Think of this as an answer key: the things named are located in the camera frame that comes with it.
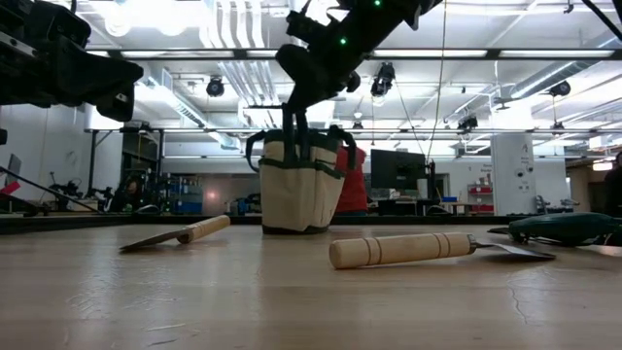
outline table surface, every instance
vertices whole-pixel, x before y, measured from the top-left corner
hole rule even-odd
[[[118,247],[177,227],[0,236],[5,349],[619,349],[617,248],[533,243],[553,262],[497,250],[333,270],[336,238],[487,227],[333,227],[263,236],[229,227],[186,246]]]

